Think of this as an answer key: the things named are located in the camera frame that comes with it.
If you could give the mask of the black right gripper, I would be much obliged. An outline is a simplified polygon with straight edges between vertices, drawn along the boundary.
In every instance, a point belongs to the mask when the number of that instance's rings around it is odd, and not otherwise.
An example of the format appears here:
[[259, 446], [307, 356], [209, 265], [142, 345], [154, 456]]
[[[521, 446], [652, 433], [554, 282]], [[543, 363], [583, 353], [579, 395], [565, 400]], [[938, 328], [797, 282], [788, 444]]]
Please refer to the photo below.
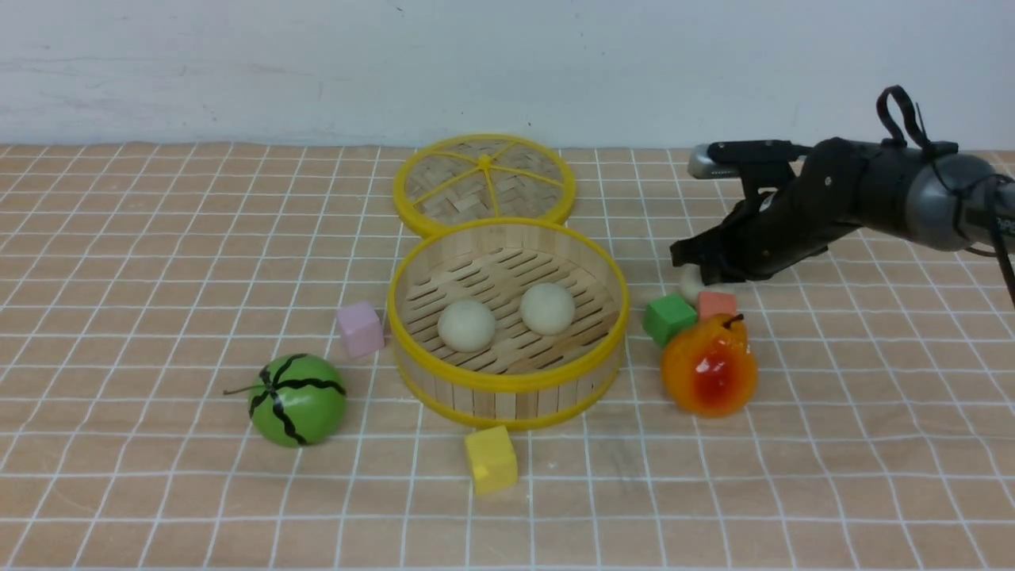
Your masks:
[[[750, 218], [746, 202], [736, 203], [721, 224], [671, 243], [671, 264], [697, 265], [707, 286], [769, 278], [857, 228], [894, 231], [896, 185], [894, 149], [841, 138], [824, 140], [768, 207]], [[741, 266], [726, 249], [740, 229]]]

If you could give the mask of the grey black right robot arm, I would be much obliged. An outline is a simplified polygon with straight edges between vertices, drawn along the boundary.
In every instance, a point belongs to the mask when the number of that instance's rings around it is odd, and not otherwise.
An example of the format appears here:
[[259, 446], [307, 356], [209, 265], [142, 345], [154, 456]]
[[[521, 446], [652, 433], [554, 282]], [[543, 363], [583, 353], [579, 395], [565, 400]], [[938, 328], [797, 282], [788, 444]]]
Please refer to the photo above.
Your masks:
[[707, 285], [767, 281], [861, 228], [936, 251], [993, 237], [1013, 249], [1013, 184], [953, 145], [931, 160], [888, 140], [713, 142], [695, 146], [688, 173], [739, 179], [744, 192], [721, 224], [670, 248]]

